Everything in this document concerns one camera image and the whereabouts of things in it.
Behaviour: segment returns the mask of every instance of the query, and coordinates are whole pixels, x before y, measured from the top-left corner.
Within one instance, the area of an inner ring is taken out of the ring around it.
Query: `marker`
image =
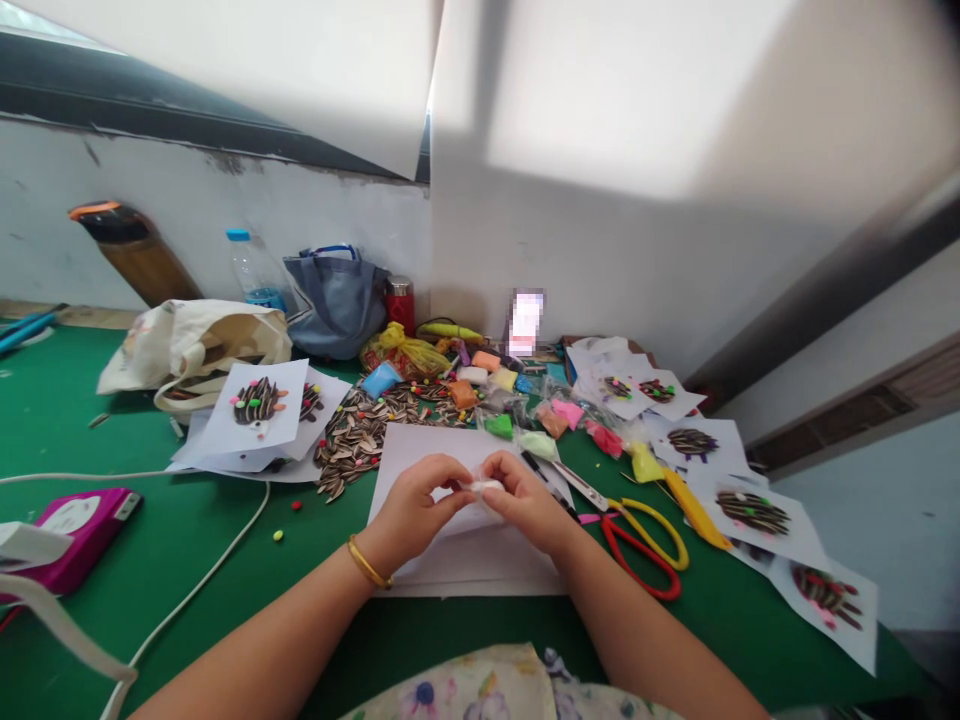
[[[540,476],[540,479],[543,480],[544,485],[547,486],[547,489],[550,491],[550,494],[553,495],[553,498],[560,503],[561,507],[567,511],[567,514],[577,521],[577,525],[580,524],[580,516],[577,515],[577,511],[573,509],[573,506],[567,502],[567,499],[557,490],[553,484],[547,480],[546,475],[543,474],[543,471],[540,469],[540,466],[537,464],[537,461],[533,459],[533,455],[530,454],[529,450],[524,450],[520,453],[527,465],[530,466],[530,469],[533,470],[537,475]]]

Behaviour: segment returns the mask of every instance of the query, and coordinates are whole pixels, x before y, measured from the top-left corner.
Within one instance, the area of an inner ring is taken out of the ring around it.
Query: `hand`
[[[483,474],[503,483],[507,492],[483,491],[483,500],[522,532],[541,552],[556,559],[579,530],[543,481],[516,455],[501,450],[483,461]]]
[[[388,578],[433,542],[440,529],[476,498],[460,490],[473,476],[449,455],[428,455],[402,473],[383,507],[363,532],[357,549],[382,578]],[[438,487],[453,490],[440,502],[430,496]]]

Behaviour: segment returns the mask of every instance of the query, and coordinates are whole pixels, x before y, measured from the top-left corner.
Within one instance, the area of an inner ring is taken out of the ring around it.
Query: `scissors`
[[[611,498],[605,498],[588,482],[586,482],[583,478],[581,478],[563,463],[558,461],[554,463],[554,465],[557,468],[557,471],[571,485],[573,485],[573,487],[576,488],[590,502],[591,505],[600,511],[600,528],[603,531],[604,537],[607,539],[607,544],[610,546],[610,552],[613,554],[614,559],[617,561],[620,567],[622,567],[627,574],[630,575],[630,577],[632,577],[644,590],[658,600],[669,602],[679,598],[681,587],[680,576],[677,575],[677,572],[686,570],[688,567],[690,567],[690,555],[687,552],[687,546],[684,545],[683,540],[680,538],[680,535],[677,533],[673,525],[671,525],[670,522],[663,517],[663,515],[649,505],[644,505],[643,503],[637,502],[636,500],[631,500],[629,498],[623,498],[620,502],[617,502]],[[677,546],[676,558],[668,555],[666,551],[660,547],[660,545],[652,537],[650,537],[650,534],[633,516],[628,508],[646,513],[663,526],[663,528],[670,535],[674,544]],[[646,544],[635,538],[623,528],[614,524],[613,520],[606,515],[606,512],[609,509],[619,512],[630,524],[630,527],[632,527],[637,534],[643,538]],[[664,574],[670,580],[670,587],[666,590],[661,590],[651,587],[641,580],[637,574],[633,572],[633,570],[627,564],[626,559],[623,557],[623,552],[620,550],[620,546],[617,543],[618,537],[621,540],[629,543],[634,549],[645,555],[650,559],[651,562],[663,570]]]

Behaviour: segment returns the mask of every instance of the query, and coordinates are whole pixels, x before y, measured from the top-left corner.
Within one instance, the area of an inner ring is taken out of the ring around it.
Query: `green table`
[[[6,418],[0,476],[166,467],[178,441],[149,398],[94,394],[100,370],[122,339],[117,331],[58,328],[53,338],[0,359],[0,369],[12,373],[0,378]],[[356,377],[342,367],[318,367],[348,380]],[[88,429],[102,412],[112,417]],[[691,565],[682,575],[683,596],[670,610],[771,711],[913,695],[922,688],[920,669],[885,628],[874,679],[796,616],[764,578],[701,541],[660,490],[638,488],[621,478],[619,471],[629,471],[626,459],[614,462],[602,455],[582,432],[568,433],[560,449],[566,463],[599,490],[649,503],[679,529]],[[108,652],[126,662],[249,520],[264,486],[206,473],[120,484],[141,493],[144,503],[64,606]],[[51,480],[0,486],[0,521],[32,520],[57,497],[111,485]],[[349,533],[359,531],[373,486],[371,473],[326,505],[312,485],[274,485],[269,505],[247,538],[141,661],[125,712],[293,585]],[[299,513],[290,509],[294,500],[303,501]],[[577,504],[587,511],[579,498]],[[284,531],[280,544],[271,537],[277,529]],[[599,537],[596,528],[592,532]],[[669,546],[663,535],[657,540]],[[637,561],[635,567],[645,580],[662,582],[650,563]],[[464,622],[467,617],[482,621]],[[581,679],[604,680],[566,597],[373,600],[344,637],[304,716],[337,717],[451,657],[494,643],[527,641],[540,651],[556,648]],[[75,660],[32,614],[21,613],[0,634],[0,658],[5,718],[98,717],[112,689],[110,681]]]

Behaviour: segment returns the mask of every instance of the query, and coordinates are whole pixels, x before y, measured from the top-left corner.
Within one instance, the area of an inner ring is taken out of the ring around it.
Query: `blurred screen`
[[[507,355],[533,355],[543,315],[543,290],[516,289],[507,327]]]

